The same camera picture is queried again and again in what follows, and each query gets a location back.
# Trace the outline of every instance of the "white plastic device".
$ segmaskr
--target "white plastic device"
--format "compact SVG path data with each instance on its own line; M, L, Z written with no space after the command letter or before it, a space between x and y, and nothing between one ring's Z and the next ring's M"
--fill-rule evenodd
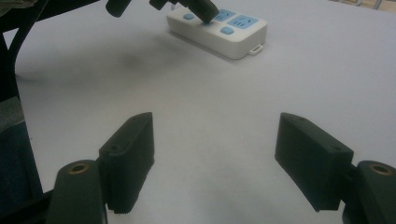
M167 15L167 21L172 32L231 59L260 53L267 34L266 21L226 9L203 23L186 7L179 7Z

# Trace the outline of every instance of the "white table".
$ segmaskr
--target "white table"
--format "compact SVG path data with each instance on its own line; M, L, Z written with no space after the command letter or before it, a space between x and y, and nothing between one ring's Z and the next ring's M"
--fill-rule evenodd
M227 60L168 32L170 7L100 2L37 23L17 62L44 190L129 117L154 116L156 162L109 223L342 223L315 213L274 159L279 115L312 120L363 160L396 166L396 15L319 0L216 0L269 23L264 50Z

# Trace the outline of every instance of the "gray fabric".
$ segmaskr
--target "gray fabric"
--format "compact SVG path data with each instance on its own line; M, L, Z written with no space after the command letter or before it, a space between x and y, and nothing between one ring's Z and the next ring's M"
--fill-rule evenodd
M21 102L17 97L0 103L0 133L24 121Z

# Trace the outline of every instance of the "white tabletop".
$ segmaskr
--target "white tabletop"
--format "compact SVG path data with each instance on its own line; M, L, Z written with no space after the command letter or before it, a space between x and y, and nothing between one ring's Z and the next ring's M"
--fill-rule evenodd
M103 1L35 25L17 73L44 190L151 111L156 162L133 212L109 223L342 223L343 205L317 214L275 161L279 115L310 119L354 164L396 166L396 15L325 0L214 3L268 21L263 52L233 61L179 39L170 6L148 1L120 19Z

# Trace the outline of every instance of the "button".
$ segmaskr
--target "button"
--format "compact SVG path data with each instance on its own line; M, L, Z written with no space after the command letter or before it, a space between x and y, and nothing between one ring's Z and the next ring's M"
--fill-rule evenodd
M185 20L190 21L190 20L194 19L194 15L192 15L192 14L190 14L190 13L187 13L187 14L185 14L185 15L183 16L183 18L184 18Z
M233 28L228 27L228 26L224 26L223 28L221 28L220 30L222 33L224 33L225 35L231 35L233 34Z

